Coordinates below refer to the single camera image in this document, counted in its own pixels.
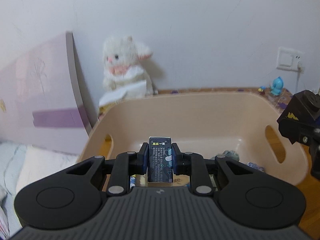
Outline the dark brown ink bottle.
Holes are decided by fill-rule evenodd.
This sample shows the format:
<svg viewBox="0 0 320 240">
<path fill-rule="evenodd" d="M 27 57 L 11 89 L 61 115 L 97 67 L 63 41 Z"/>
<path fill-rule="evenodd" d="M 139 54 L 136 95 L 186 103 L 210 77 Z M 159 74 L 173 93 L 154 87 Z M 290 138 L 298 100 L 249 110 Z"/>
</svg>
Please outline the dark brown ink bottle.
<svg viewBox="0 0 320 240">
<path fill-rule="evenodd" d="M 277 123 L 281 136 L 292 144 L 319 143 L 319 95 L 310 90 L 294 94 Z"/>
</svg>

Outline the blue patterned small box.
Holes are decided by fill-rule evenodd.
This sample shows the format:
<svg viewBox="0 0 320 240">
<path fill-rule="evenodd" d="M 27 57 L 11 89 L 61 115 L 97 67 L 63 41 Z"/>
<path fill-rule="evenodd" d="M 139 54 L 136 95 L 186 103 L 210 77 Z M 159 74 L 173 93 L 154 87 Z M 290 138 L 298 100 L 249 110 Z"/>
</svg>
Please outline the blue patterned small box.
<svg viewBox="0 0 320 240">
<path fill-rule="evenodd" d="M 149 137 L 148 183 L 173 184 L 171 138 Z"/>
</svg>

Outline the white blue medicine box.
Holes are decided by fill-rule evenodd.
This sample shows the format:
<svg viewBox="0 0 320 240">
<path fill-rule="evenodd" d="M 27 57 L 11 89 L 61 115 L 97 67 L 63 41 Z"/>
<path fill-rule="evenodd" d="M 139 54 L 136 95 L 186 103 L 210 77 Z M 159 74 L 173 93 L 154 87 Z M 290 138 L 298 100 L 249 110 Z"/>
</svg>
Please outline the white blue medicine box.
<svg viewBox="0 0 320 240">
<path fill-rule="evenodd" d="M 258 171 L 261 171 L 261 172 L 265 172 L 265 169 L 262 166 L 259 166 L 259 165 L 255 164 L 255 163 L 248 162 L 247 166 L 249 166 L 249 167 L 251 167 L 251 168 L 253 168 L 255 170 L 258 170 Z"/>
</svg>

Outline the cartoon bear tissue pack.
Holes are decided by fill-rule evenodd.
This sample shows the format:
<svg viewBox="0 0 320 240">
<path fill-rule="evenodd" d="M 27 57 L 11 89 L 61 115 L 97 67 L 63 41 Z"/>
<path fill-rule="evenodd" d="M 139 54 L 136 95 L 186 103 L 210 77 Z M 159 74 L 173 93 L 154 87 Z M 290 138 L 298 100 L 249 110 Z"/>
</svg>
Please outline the cartoon bear tissue pack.
<svg viewBox="0 0 320 240">
<path fill-rule="evenodd" d="M 173 176 L 173 182 L 170 183 L 154 183 L 148 182 L 148 176 L 135 174 L 130 177 L 130 187 L 173 187 L 173 186 L 187 186 L 189 184 L 189 177 L 185 175 Z"/>
</svg>

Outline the white pillow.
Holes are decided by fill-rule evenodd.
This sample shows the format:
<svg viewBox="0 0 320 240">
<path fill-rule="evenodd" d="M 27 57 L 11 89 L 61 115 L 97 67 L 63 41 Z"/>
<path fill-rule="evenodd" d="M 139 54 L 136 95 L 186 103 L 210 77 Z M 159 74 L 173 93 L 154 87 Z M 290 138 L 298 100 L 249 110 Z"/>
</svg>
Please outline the white pillow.
<svg viewBox="0 0 320 240">
<path fill-rule="evenodd" d="M 25 186 L 59 172 L 76 163 L 78 155 L 28 146 L 18 177 L 16 193 Z"/>
</svg>

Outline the blue toy figurine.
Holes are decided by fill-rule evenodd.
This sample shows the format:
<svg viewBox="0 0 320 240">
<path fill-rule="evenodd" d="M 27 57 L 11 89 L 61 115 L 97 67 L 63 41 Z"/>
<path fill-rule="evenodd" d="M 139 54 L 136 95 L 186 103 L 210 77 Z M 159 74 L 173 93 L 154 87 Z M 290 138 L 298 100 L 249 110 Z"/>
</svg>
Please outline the blue toy figurine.
<svg viewBox="0 0 320 240">
<path fill-rule="evenodd" d="M 270 93 L 274 96 L 279 96 L 282 93 L 282 89 L 284 87 L 284 82 L 282 78 L 279 76 L 273 80 L 270 85 Z"/>
</svg>

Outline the beige plastic storage basket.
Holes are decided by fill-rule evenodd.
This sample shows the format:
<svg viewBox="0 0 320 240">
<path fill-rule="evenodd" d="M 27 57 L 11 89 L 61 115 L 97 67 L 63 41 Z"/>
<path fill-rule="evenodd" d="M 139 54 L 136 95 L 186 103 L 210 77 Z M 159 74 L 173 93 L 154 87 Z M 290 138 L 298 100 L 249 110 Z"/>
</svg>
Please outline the beige plastic storage basket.
<svg viewBox="0 0 320 240">
<path fill-rule="evenodd" d="M 105 153 L 110 159 L 139 150 L 149 137 L 170 137 L 181 151 L 206 159 L 234 150 L 242 163 L 255 163 L 267 174 L 297 185 L 309 170 L 302 146 L 280 138 L 285 159 L 278 161 L 266 139 L 267 127 L 278 129 L 279 115 L 269 101 L 249 92 L 183 93 L 124 101 L 96 123 L 80 160 L 99 155 L 106 137 L 112 140 Z"/>
</svg>

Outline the light blue bedsheet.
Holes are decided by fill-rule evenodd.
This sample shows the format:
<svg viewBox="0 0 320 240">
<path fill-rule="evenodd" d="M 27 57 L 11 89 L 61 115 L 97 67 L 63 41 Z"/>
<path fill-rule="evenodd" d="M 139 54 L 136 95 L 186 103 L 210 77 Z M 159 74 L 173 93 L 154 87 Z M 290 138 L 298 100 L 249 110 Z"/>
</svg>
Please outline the light blue bedsheet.
<svg viewBox="0 0 320 240">
<path fill-rule="evenodd" d="M 1 215 L 4 215 L 6 235 L 13 236 L 21 229 L 14 210 L 14 198 L 27 147 L 13 142 L 1 142 Z"/>
</svg>

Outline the pink purple bed headboard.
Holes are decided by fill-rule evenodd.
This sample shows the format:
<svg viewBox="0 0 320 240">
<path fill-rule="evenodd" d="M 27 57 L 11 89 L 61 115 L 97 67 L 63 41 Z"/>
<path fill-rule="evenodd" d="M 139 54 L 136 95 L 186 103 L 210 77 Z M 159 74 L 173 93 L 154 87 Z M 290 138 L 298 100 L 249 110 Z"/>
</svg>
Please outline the pink purple bed headboard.
<svg viewBox="0 0 320 240">
<path fill-rule="evenodd" d="M 1 139 L 80 154 L 91 131 L 65 32 L 1 68 Z"/>
</svg>

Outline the gold tissue box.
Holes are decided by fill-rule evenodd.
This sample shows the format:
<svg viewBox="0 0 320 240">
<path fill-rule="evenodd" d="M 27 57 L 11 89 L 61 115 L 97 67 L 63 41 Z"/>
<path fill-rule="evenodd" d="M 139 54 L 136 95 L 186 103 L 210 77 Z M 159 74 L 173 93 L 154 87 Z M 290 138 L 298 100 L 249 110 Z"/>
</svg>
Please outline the gold tissue box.
<svg viewBox="0 0 320 240">
<path fill-rule="evenodd" d="M 113 106 L 127 100 L 140 99 L 146 96 L 146 81 L 139 81 L 113 91 L 106 92 L 99 101 L 100 120 L 105 113 Z"/>
</svg>

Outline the white plush lamb toy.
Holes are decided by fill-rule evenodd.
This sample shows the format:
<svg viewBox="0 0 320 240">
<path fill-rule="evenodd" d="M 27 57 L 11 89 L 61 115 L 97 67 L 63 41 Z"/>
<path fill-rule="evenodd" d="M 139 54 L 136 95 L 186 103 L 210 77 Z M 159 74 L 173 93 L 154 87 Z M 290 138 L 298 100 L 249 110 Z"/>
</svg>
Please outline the white plush lamb toy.
<svg viewBox="0 0 320 240">
<path fill-rule="evenodd" d="M 135 42 L 131 36 L 107 38 L 103 47 L 104 89 L 109 92 L 145 81 L 146 95 L 152 95 L 151 78 L 141 64 L 151 56 L 152 50 L 141 42 Z"/>
</svg>

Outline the white wall socket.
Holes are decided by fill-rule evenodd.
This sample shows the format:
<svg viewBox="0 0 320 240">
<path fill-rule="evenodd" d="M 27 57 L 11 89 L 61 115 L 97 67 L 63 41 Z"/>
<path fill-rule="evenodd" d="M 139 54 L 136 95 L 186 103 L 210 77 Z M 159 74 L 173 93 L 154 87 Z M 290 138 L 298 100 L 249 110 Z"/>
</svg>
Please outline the white wall socket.
<svg viewBox="0 0 320 240">
<path fill-rule="evenodd" d="M 279 47 L 276 68 L 284 71 L 302 73 L 304 72 L 302 65 L 303 57 L 304 53 L 302 51 Z"/>
</svg>

